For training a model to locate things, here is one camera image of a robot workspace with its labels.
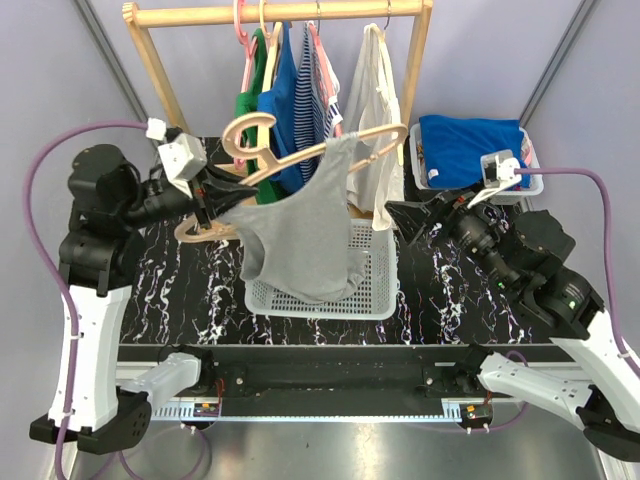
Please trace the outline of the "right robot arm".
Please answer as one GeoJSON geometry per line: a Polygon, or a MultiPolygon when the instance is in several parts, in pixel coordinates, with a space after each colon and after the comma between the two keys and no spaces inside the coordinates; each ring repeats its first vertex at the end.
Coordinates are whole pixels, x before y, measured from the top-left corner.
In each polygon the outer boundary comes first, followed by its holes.
{"type": "Polygon", "coordinates": [[[389,201],[386,210],[407,244],[436,229],[470,257],[512,313],[550,330],[551,342],[588,375],[561,379],[472,344],[443,382],[466,396],[482,390],[518,398],[577,427],[600,451],[639,459],[639,375],[619,352],[601,296],[565,261],[575,240],[546,210],[512,221],[473,193],[442,192],[423,202],[389,201]]]}

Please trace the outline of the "grey tank top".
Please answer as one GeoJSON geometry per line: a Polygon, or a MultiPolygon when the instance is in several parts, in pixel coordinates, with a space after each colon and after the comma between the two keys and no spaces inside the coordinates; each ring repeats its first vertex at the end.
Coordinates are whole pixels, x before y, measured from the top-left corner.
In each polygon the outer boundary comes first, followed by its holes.
{"type": "Polygon", "coordinates": [[[220,218],[244,249],[241,279],[268,284],[304,303],[341,301],[365,279],[366,256],[349,248],[346,180],[359,140],[327,141],[311,180],[275,203],[238,206],[220,218]]]}

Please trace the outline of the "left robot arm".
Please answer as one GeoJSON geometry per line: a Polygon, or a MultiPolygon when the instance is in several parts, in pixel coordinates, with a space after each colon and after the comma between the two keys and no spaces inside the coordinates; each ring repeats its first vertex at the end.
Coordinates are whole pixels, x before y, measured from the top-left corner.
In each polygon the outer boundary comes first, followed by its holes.
{"type": "Polygon", "coordinates": [[[96,455],[129,449],[171,398],[203,396],[217,385],[212,354],[187,346],[138,378],[116,383],[121,326],[145,251],[141,229],[198,209],[215,219],[257,192],[214,166],[197,178],[195,195],[187,197],[165,177],[141,181],[114,145],[95,145],[74,158],[69,232],[54,270],[65,289],[58,391],[49,412],[31,423],[31,439],[74,442],[96,455]]]}

